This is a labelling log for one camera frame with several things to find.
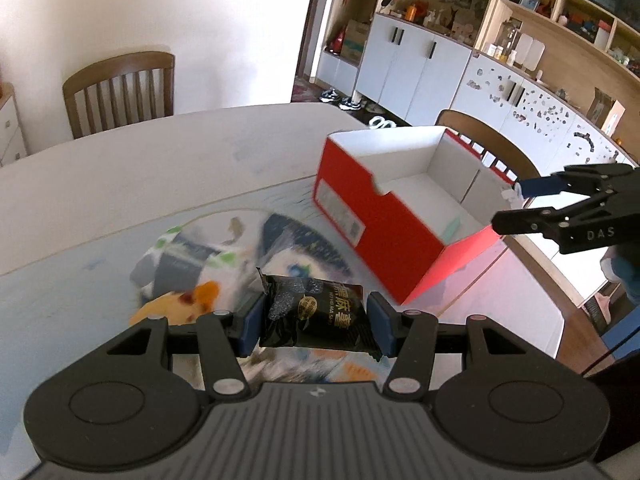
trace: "black snack wrapper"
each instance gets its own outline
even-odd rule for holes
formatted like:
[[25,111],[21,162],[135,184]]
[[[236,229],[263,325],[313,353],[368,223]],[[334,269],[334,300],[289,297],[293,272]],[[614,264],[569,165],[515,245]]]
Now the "black snack wrapper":
[[362,303],[362,286],[262,273],[260,278],[266,295],[260,346],[326,348],[382,357]]

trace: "sticker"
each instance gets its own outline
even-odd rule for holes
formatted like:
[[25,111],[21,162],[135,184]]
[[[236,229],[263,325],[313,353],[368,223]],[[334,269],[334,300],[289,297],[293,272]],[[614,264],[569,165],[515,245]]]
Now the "sticker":
[[362,238],[365,226],[324,179],[318,184],[316,200],[351,245],[356,247]]

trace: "blue gripper pad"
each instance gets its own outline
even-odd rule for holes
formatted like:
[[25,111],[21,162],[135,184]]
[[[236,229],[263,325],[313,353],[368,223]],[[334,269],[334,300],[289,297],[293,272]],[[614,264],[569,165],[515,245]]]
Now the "blue gripper pad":
[[264,298],[265,295],[261,294],[256,299],[254,306],[244,315],[244,326],[242,327],[242,334],[238,340],[239,357],[249,357],[258,344],[260,329],[262,327]]
[[374,292],[367,298],[367,316],[371,323],[373,337],[382,354],[387,357],[396,357],[398,346],[392,329],[392,320],[400,317],[400,313],[396,312],[382,295]]
[[527,180],[520,181],[519,184],[523,198],[557,195],[561,191],[569,189],[567,183],[557,175],[529,178]]

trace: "black cable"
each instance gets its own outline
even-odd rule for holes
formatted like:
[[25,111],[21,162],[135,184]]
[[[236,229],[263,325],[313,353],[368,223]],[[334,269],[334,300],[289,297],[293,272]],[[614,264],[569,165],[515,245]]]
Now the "black cable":
[[620,348],[624,343],[626,343],[627,341],[629,341],[633,336],[635,336],[638,332],[640,332],[640,326],[637,326],[635,330],[633,330],[633,332],[631,334],[629,334],[628,336],[626,336],[622,341],[620,341],[617,345],[615,345],[611,350],[609,350],[608,352],[606,352],[606,354],[604,354],[601,357],[598,357],[593,363],[591,363],[589,366],[587,366],[586,370],[583,371],[581,373],[581,375],[584,377],[584,375],[589,372],[590,370],[593,370],[594,367],[598,366],[601,362],[604,361],[604,359],[606,359],[607,357],[609,357],[611,354],[613,354],[613,352],[615,352],[618,348]]

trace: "picture frame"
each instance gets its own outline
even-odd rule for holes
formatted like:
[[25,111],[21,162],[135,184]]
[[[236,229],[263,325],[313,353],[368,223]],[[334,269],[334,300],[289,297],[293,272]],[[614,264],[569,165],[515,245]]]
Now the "picture frame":
[[534,12],[538,8],[540,0],[520,0],[520,5],[526,9],[533,10]]

